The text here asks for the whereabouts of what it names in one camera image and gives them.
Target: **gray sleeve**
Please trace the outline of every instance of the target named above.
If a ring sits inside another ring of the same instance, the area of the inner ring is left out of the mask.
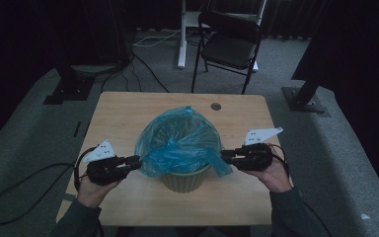
[[[87,207],[75,199],[52,229],[51,236],[96,236],[100,213],[100,208]]]
[[[306,211],[306,205],[294,188],[284,193],[269,193],[272,206],[272,234],[279,236],[322,236],[322,228]]]

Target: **cable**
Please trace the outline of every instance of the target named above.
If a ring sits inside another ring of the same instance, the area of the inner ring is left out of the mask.
[[[101,74],[105,74],[105,73],[110,73],[110,72],[113,72],[113,71],[118,71],[120,69],[120,66],[117,65],[117,66],[114,66],[114,67],[111,67],[111,68],[108,68],[108,69],[104,69],[104,70],[101,70],[101,71],[96,71],[96,72],[92,72],[92,71],[82,71],[82,70],[79,70],[79,69],[75,69],[73,68],[73,71],[75,71],[76,73],[79,73],[79,74],[85,74],[85,75],[89,75],[89,74],[92,74],[92,76],[99,76]]]
[[[110,78],[112,78],[112,76],[113,76],[114,74],[116,74],[116,73],[118,73],[118,71],[111,73],[110,75],[108,75],[108,76],[106,77],[106,79],[104,79],[104,81],[103,81],[103,85],[101,85],[100,94],[103,94],[103,92],[104,92],[104,86],[106,85],[107,81],[110,80]]]
[[[52,167],[56,167],[56,166],[67,166],[66,169],[64,169],[58,176],[57,178],[53,181],[53,183],[51,183],[51,185],[48,187],[48,189],[38,198],[38,200],[30,207],[28,208],[24,213],[22,213],[21,215],[13,218],[13,219],[9,219],[9,220],[5,220],[5,221],[0,221],[0,225],[5,225],[5,224],[9,224],[9,223],[12,223],[12,222],[15,222],[17,220],[20,220],[21,218],[23,218],[24,216],[26,216],[28,213],[30,213],[38,204],[40,201],[42,201],[42,199],[44,198],[45,195],[48,194],[48,192],[54,187],[54,185],[57,183],[58,180],[60,180],[60,178],[64,175],[64,173],[66,173],[70,168],[73,167],[73,164],[74,162],[72,163],[57,163],[57,164],[52,164],[52,165],[49,165],[49,166],[46,166],[44,168],[41,168],[39,169],[38,171],[32,173],[31,175],[27,176],[26,178],[24,178],[22,181],[20,181],[19,183],[13,185],[12,187],[2,191],[0,193],[0,198],[5,195],[6,193],[10,192],[11,190],[17,188],[18,186],[20,186],[22,183],[26,182],[27,180],[29,180],[30,178],[32,178],[33,176],[35,176],[36,174],[44,171],[44,170],[47,170],[49,168],[52,168]]]
[[[126,76],[124,76],[124,71],[121,72],[121,76],[122,76],[122,77],[124,78],[124,80],[125,80],[125,90],[126,90],[127,92],[130,92],[130,90],[128,90],[128,79],[127,79]]]
[[[131,62],[131,66],[132,66],[131,73],[136,77],[136,80],[137,80],[137,82],[138,82],[138,87],[139,87],[139,89],[140,89],[140,92],[143,92],[143,91],[141,90],[140,79],[138,79],[138,76],[134,73],[134,65],[133,65],[132,62]]]
[[[114,13],[114,9],[113,9],[113,3],[112,3],[112,0],[109,0],[109,3],[110,3],[110,9],[111,9],[111,12],[112,12],[112,15],[113,15],[113,22],[114,22],[114,28],[115,28],[115,38],[116,38],[116,50],[117,50],[117,59],[119,60],[119,56],[121,55],[121,52],[119,50],[119,35],[118,35],[118,26],[116,24],[116,20],[115,20],[115,13]]]
[[[134,52],[133,55],[139,59],[146,67],[149,69],[149,71],[152,73],[152,75],[155,77],[156,81],[165,89],[166,92],[170,93],[170,91],[162,84],[162,82],[159,80],[159,78],[155,75],[155,73],[152,71],[152,69],[149,67],[149,65],[146,64],[139,56],[137,56]]]
[[[198,42],[187,39],[187,44],[192,46],[198,46]]]
[[[323,222],[322,218],[319,216],[319,214],[312,208],[312,206],[310,206],[305,200],[303,200],[303,203],[307,206],[307,208],[310,209],[310,211],[312,211],[312,213],[316,216],[316,218],[319,220],[319,222],[321,223],[321,225],[323,226],[323,228],[326,230],[326,232],[328,233],[329,236],[332,237],[332,234],[331,232],[329,231],[328,227],[325,225],[325,223]]]
[[[288,177],[289,177],[289,167],[288,167],[288,164],[286,163],[286,158],[285,158],[285,152],[284,150],[282,149],[282,147],[280,147],[279,145],[275,145],[275,144],[268,144],[268,146],[274,146],[274,147],[278,147],[283,156],[284,156],[284,159],[281,159],[280,157],[278,157],[277,155],[274,155],[272,154],[273,157],[275,157],[276,159],[280,160],[282,162],[282,164],[284,165],[284,168],[285,168],[285,172],[287,173]],[[328,227],[325,225],[325,223],[323,222],[322,218],[319,216],[319,214],[312,208],[312,206],[310,206],[303,198],[303,203],[307,206],[307,208],[310,209],[310,211],[312,211],[312,213],[316,216],[316,218],[319,220],[319,222],[321,223],[321,225],[323,226],[323,228],[326,230],[326,232],[328,233],[329,236],[332,237],[332,234],[331,232],[329,231]]]
[[[80,181],[81,176],[79,176],[79,165],[81,164],[82,159],[85,157],[85,155],[87,155],[89,152],[95,150],[95,148],[97,148],[97,147],[98,146],[91,147],[91,148],[87,149],[76,160],[75,167],[73,168],[73,184],[74,184],[77,192],[79,192],[79,187],[81,185],[81,181]],[[104,237],[104,229],[103,229],[103,225],[101,224],[100,219],[98,219],[97,227],[98,227],[98,232],[100,233],[100,236]]]
[[[159,44],[159,43],[161,43],[161,42],[163,42],[163,41],[165,41],[165,40],[167,40],[167,39],[173,37],[174,35],[176,35],[176,34],[177,34],[178,32],[180,32],[180,31],[181,31],[181,30],[178,30],[178,31],[174,32],[173,34],[171,34],[171,35],[168,36],[168,37],[147,37],[147,38],[144,38],[144,39],[142,39],[142,40],[140,40],[140,41],[134,43],[133,46],[141,46],[141,47],[155,46],[155,45],[157,45],[157,44]],[[149,40],[149,39],[161,39],[161,40],[159,40],[159,41],[157,41],[157,42],[155,42],[155,43],[153,43],[153,44],[149,44],[149,45],[140,45],[140,44],[139,44],[139,43],[141,43],[141,42],[143,42],[143,41],[145,41],[145,40]]]

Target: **black controller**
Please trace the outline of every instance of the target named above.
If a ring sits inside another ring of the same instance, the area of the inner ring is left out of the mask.
[[[264,143],[243,145],[235,150],[222,150],[221,157],[227,164],[242,171],[264,171],[272,163],[272,151]]]
[[[139,159],[139,156],[134,155],[93,161],[88,164],[86,173],[92,183],[104,186],[123,180],[131,171],[140,169],[142,162]]]

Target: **chair leg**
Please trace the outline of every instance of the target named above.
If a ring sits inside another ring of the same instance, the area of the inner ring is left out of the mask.
[[[204,59],[204,67],[205,67],[205,72],[208,72],[207,60],[205,60],[205,59]]]
[[[196,77],[196,71],[198,70],[198,62],[199,62],[199,52],[201,51],[201,42],[198,45],[198,49],[196,50],[196,59],[195,59],[195,67],[193,69],[193,75],[192,75],[192,86],[190,88],[190,92],[193,93],[193,88],[195,87],[195,77]]]
[[[249,66],[249,69],[248,69],[248,74],[247,74],[246,79],[245,79],[245,84],[243,85],[242,95],[245,95],[246,87],[248,86],[249,82],[251,81],[253,68],[254,68],[254,63],[251,63],[251,65]]]

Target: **hand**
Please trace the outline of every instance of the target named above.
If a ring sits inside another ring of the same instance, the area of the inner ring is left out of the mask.
[[[91,208],[97,208],[100,206],[101,202],[103,202],[106,195],[121,181],[114,182],[105,186],[99,186],[97,184],[92,183],[88,176],[84,176],[81,179],[81,186],[79,188],[78,193],[78,201],[84,204],[85,206]]]
[[[271,150],[273,154],[277,155],[273,147]],[[243,172],[257,177],[273,193],[283,193],[292,189],[284,165],[276,158],[272,158],[272,163],[264,171]]]

